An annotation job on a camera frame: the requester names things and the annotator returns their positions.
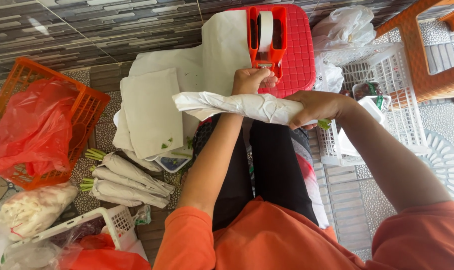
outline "orange shirt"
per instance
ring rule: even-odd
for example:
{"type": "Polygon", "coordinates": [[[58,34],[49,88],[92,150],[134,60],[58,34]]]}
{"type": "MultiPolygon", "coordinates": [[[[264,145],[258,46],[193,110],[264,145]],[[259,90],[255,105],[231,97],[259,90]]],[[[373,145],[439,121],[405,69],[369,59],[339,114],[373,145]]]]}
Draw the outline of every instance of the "orange shirt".
{"type": "Polygon", "coordinates": [[[250,201],[225,229],[194,207],[165,220],[154,269],[454,269],[454,202],[405,209],[375,233],[365,264],[304,216],[250,201]]]}

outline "red plastic stool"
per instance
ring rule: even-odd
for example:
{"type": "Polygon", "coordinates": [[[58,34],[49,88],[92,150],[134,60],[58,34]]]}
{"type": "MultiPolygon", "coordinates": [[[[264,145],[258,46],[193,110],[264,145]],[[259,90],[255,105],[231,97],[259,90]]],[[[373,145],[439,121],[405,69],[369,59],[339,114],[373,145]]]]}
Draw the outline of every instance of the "red plastic stool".
{"type": "MultiPolygon", "coordinates": [[[[283,76],[277,89],[260,88],[259,94],[272,94],[284,98],[299,90],[311,90],[315,83],[314,47],[307,14],[292,4],[255,6],[259,11],[272,7],[287,9],[287,51],[282,58],[283,76]]],[[[246,10],[247,7],[228,10],[246,10]]]]}

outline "red plastic bag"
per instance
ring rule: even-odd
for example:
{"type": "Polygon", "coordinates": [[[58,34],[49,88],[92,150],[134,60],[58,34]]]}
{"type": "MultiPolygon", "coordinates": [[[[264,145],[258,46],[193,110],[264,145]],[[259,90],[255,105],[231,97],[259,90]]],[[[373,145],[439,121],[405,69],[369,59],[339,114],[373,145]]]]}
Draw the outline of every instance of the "red plastic bag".
{"type": "Polygon", "coordinates": [[[115,249],[112,236],[107,233],[100,233],[97,235],[87,235],[80,240],[80,245],[84,249],[115,249]]]}
{"type": "Polygon", "coordinates": [[[25,163],[29,175],[70,170],[70,112],[79,95],[75,85],[57,77],[32,82],[10,97],[0,120],[0,175],[15,173],[25,163]]]}
{"type": "Polygon", "coordinates": [[[62,270],[150,270],[148,261],[137,253],[110,249],[82,250],[72,263],[61,261],[62,270]]]}

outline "forearm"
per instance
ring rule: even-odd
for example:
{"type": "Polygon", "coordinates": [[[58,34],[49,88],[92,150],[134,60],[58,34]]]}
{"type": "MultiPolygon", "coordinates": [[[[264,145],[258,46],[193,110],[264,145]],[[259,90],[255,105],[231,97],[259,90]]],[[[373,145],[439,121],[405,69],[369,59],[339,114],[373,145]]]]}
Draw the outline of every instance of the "forearm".
{"type": "Polygon", "coordinates": [[[338,119],[394,208],[451,200],[431,170],[356,102],[338,119]]]}
{"type": "Polygon", "coordinates": [[[192,206],[212,217],[243,117],[224,113],[190,169],[177,208],[192,206]]]}

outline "person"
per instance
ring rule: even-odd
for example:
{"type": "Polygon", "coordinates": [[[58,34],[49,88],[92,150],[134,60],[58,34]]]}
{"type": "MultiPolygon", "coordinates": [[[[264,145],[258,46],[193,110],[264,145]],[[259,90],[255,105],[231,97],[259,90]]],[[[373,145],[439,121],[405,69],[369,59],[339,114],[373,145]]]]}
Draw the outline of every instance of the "person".
{"type": "MultiPolygon", "coordinates": [[[[266,69],[237,70],[232,95],[276,81],[266,69]]],[[[194,143],[155,269],[454,269],[454,201],[431,170],[350,97],[298,91],[286,99],[304,105],[289,126],[254,121],[250,129],[255,198],[243,117],[224,113],[197,131],[209,136],[194,143]],[[296,158],[290,130],[324,118],[342,125],[398,212],[376,231],[366,263],[319,228],[296,158]]]]}

